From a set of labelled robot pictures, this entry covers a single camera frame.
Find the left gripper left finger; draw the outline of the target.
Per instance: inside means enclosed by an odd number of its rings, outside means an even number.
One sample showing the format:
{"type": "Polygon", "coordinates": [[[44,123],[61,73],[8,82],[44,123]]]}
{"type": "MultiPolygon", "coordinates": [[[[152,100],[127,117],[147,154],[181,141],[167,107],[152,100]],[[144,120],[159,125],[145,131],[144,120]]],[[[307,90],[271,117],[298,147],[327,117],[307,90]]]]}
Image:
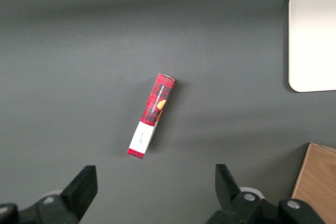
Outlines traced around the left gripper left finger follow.
{"type": "Polygon", "coordinates": [[[60,193],[18,212],[20,223],[79,223],[98,192],[94,165],[85,166],[60,193]]]}

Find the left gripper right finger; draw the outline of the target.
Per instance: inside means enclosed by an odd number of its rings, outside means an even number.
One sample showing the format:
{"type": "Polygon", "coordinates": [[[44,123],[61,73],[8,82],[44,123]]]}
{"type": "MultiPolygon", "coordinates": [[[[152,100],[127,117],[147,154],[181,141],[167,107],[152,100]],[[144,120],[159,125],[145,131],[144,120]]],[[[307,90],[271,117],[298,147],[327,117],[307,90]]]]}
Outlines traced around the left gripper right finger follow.
{"type": "Polygon", "coordinates": [[[278,223],[278,207],[254,188],[239,187],[225,164],[215,167],[215,191],[221,206],[207,223],[278,223]]]}

